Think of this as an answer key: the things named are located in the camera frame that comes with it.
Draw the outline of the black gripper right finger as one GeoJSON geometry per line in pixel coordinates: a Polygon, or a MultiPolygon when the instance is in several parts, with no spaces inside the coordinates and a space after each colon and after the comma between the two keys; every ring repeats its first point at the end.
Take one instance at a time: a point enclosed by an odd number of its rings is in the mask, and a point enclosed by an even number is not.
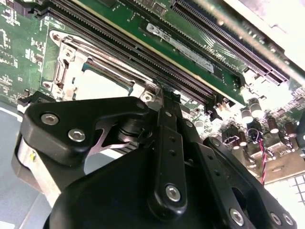
{"type": "Polygon", "coordinates": [[[184,155],[193,163],[191,177],[199,206],[213,229],[295,229],[291,214],[216,138],[202,140],[182,117],[180,95],[172,94],[184,155]]]}

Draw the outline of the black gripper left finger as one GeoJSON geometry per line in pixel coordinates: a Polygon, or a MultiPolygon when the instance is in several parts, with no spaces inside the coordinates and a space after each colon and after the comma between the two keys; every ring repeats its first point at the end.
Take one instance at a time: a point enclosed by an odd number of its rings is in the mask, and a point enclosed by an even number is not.
{"type": "Polygon", "coordinates": [[[163,94],[158,111],[136,97],[32,104],[22,116],[12,168],[53,208],[73,182],[154,147],[160,125],[175,129],[172,94],[163,94]]]}

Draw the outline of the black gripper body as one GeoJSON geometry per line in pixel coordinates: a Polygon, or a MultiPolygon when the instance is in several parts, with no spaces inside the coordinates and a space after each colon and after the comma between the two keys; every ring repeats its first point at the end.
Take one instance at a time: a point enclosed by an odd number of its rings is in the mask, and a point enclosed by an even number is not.
{"type": "Polygon", "coordinates": [[[137,149],[69,185],[48,229],[226,229],[228,185],[188,121],[160,125],[137,149]]]}

